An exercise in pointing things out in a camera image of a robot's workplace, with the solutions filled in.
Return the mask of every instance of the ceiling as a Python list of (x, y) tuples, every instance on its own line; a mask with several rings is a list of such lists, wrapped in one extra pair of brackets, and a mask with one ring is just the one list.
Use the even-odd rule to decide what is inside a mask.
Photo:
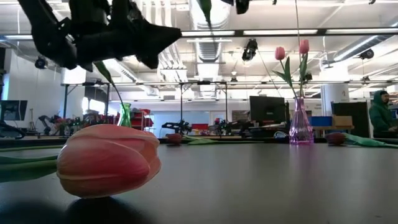
[[(147, 17), (146, 6), (151, 2), (150, 20), (155, 21), (155, 2), (144, 1), (143, 15)], [(368, 0), (298, 0), (298, 26), (303, 28), (339, 28), (339, 27), (385, 27), (389, 22), (397, 19), (398, 1), (376, 1), (369, 5)], [(69, 16), (67, 4), (60, 4), (51, 1), (56, 16), (63, 18)], [(0, 0), (0, 34), (26, 34), (30, 32), (29, 21), (24, 12), (17, 4), (12, 1)], [(192, 30), (193, 19), (191, 17), (188, 1), (171, 0), (171, 21), (174, 27), (181, 30)], [(294, 0), (278, 0), (277, 5), (273, 6), (271, 0), (251, 1), (249, 10), (243, 15), (237, 15), (233, 7), (229, 12), (228, 24), (224, 29), (296, 29), (296, 8)], [(310, 41), (310, 53), (308, 55), (308, 70), (311, 71), (313, 79), (319, 79), (321, 72), (320, 60), (328, 57), (333, 58), (333, 54), (344, 47), (360, 39), (360, 36), (333, 36), (333, 37), (307, 37)], [(281, 71), (280, 63), (274, 58), (276, 47), (284, 47), (291, 57), (292, 72), (299, 66), (298, 38), (297, 37), (258, 37), (256, 38), (260, 55), (255, 56), (249, 63), (244, 63), (241, 59), (247, 38), (226, 38), (221, 44), (221, 54), (218, 76), (215, 80), (230, 80), (231, 72), (236, 72), (239, 81), (257, 82), (269, 81), (271, 78), (279, 80), (271, 72), (272, 70)], [(187, 79), (198, 80), (198, 60), (195, 44), (187, 42), (189, 39), (180, 39), (176, 42), (177, 50), (183, 65), (187, 68)], [(35, 59), (38, 53), (33, 42), (3, 42), (4, 46), (18, 47), (20, 56)], [(398, 65), (398, 38), (396, 36), (372, 47), (375, 56), (370, 60), (360, 60), (349, 58), (343, 63), (348, 66), (350, 79), (359, 80), (365, 74), (372, 74), (378, 71), (380, 76), (375, 80), (394, 79), (398, 72), (395, 69), (383, 72), (383, 70)], [(160, 82), (161, 78), (157, 70), (150, 70), (145, 65), (139, 63), (135, 57), (124, 59), (124, 64), (142, 82)], [(117, 71), (112, 71), (113, 76), (122, 76)], [(121, 79), (121, 82), (130, 82), (128, 79)], [(228, 88), (273, 88), (273, 86), (261, 85), (237, 85)], [(142, 91), (140, 88), (125, 86), (122, 91)], [(192, 88), (193, 91), (200, 91), (199, 88)], [(318, 91), (318, 86), (310, 87), (309, 91)]]

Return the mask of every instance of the person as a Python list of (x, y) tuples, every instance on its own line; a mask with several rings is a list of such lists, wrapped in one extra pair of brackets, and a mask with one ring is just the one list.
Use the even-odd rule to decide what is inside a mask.
[(394, 138), (398, 127), (392, 122), (392, 114), (388, 109), (390, 96), (387, 91), (379, 90), (374, 93), (373, 104), (369, 109), (369, 117), (373, 125), (375, 138)]

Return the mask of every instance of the tulip bud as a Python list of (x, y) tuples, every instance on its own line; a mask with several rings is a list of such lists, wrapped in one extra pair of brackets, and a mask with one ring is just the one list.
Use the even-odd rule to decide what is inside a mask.
[(285, 59), (285, 49), (283, 47), (277, 47), (275, 50), (275, 59), (283, 60)]
[(120, 194), (158, 173), (158, 146), (152, 133), (113, 124), (90, 126), (65, 143), (57, 175), (68, 193), (81, 198)]
[(310, 43), (308, 40), (301, 40), (300, 41), (300, 54), (307, 54), (310, 51)]

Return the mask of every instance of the column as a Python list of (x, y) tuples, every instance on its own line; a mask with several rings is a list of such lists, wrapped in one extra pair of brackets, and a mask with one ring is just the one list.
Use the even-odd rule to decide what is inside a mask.
[[(73, 70), (63, 68), (61, 71), (62, 79), (61, 84), (69, 84), (68, 91), (70, 92), (67, 99), (67, 115), (66, 118), (81, 117), (83, 118), (82, 102), (85, 97), (85, 87), (77, 86), (75, 84), (82, 84), (86, 81), (87, 71), (81, 67)], [(63, 100), (60, 102), (60, 116), (63, 116)]]
[[(346, 65), (333, 64), (333, 68), (324, 68), (320, 72), (320, 79), (327, 81), (347, 81), (349, 80)], [(331, 116), (331, 103), (349, 102), (348, 84), (326, 84), (321, 87), (322, 115)]]

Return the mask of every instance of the hood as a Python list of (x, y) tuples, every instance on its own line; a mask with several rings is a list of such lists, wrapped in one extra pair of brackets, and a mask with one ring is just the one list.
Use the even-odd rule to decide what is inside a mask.
[(386, 106), (385, 103), (383, 103), (383, 101), (381, 100), (381, 95), (380, 93), (384, 91), (384, 90), (378, 90), (374, 92), (374, 96), (373, 96), (373, 103), (379, 106)]

